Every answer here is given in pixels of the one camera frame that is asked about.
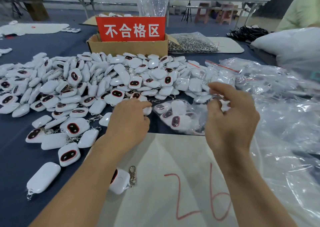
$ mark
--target stool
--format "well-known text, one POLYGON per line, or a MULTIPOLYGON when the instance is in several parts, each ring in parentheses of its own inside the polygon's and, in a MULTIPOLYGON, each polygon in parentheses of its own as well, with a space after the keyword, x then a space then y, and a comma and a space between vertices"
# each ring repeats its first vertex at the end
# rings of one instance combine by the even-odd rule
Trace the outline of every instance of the stool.
POLYGON ((222 11, 219 12, 216 21, 221 25, 223 22, 228 22, 229 25, 232 21, 232 15, 235 9, 238 9, 238 6, 234 4, 222 4, 222 11))
POLYGON ((200 17, 204 17, 204 23, 206 24, 209 19, 209 15, 211 12, 210 3, 200 3, 199 6, 203 8, 198 8, 197 15, 195 16, 194 22, 198 22, 200 17), (206 13, 204 15, 200 14, 201 9, 206 9, 206 13))

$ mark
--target forearm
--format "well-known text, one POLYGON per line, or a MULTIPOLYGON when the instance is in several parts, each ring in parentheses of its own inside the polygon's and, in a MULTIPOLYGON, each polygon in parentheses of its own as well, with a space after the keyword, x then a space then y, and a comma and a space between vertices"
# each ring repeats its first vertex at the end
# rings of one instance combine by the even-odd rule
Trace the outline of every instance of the forearm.
POLYGON ((70 180, 29 227, 96 226, 106 192, 122 155, 104 136, 70 180))
POLYGON ((256 170, 250 156, 221 167, 240 227, 296 226, 256 170))

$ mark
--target white mat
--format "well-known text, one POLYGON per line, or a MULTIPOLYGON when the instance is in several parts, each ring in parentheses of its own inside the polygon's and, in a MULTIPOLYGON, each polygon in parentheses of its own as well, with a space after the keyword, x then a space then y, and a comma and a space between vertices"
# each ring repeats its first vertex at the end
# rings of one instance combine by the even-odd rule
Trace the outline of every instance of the white mat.
POLYGON ((4 25, 0 27, 0 34, 9 35, 15 33, 18 36, 22 36, 25 34, 56 33, 67 27, 69 27, 69 24, 18 23, 14 25, 4 25))
POLYGON ((122 195, 108 192, 97 227, 238 226, 205 137, 148 133, 118 164, 125 170, 132 165, 137 185, 122 195))
POLYGON ((217 53, 240 54, 245 50, 233 39, 224 37, 208 37, 219 48, 217 53))

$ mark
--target person's left hand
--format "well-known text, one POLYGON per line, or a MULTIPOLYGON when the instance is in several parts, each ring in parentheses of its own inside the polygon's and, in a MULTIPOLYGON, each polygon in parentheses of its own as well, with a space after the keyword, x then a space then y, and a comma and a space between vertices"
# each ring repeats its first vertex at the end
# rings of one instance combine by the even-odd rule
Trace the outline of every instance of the person's left hand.
POLYGON ((128 152, 145 138, 150 119, 143 116, 143 109, 151 107, 150 102, 141 102, 136 98, 120 102, 113 110, 106 134, 103 136, 115 144, 122 153, 128 152))

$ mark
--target red handwritten number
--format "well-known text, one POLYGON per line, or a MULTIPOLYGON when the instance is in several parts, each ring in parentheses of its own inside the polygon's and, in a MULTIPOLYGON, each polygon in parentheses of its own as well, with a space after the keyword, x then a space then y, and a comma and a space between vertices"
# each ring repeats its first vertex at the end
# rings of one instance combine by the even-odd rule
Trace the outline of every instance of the red handwritten number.
POLYGON ((181 193, 181 181, 180 181, 180 177, 177 175, 177 174, 174 174, 174 173, 171 173, 171 174, 166 174, 165 177, 168 177, 168 176, 176 176, 178 177, 178 180, 179 180, 179 190, 178 190, 178 202, 177 202, 177 211, 176 211, 176 219, 177 220, 182 220, 190 215, 193 215, 193 214, 197 214, 197 213, 201 213, 201 211, 192 211, 190 213, 187 213, 181 217, 179 217, 179 202, 180 202, 180 193, 181 193))
POLYGON ((216 217, 216 215, 214 213, 214 205, 213 205, 214 199, 216 197, 218 197, 219 195, 228 195, 228 196, 230 196, 230 194, 222 192, 222 193, 217 193, 216 195, 212 196, 212 180, 211 180, 212 177, 211 177, 211 175, 212 175, 212 163, 210 163, 210 204, 211 204, 211 211, 212 211, 212 215, 215 218, 215 220, 223 221, 228 216, 228 213, 229 213, 230 208, 231 208, 231 201, 230 201, 230 204, 228 206, 228 209, 227 209, 226 213, 221 218, 218 218, 218 217, 216 217))

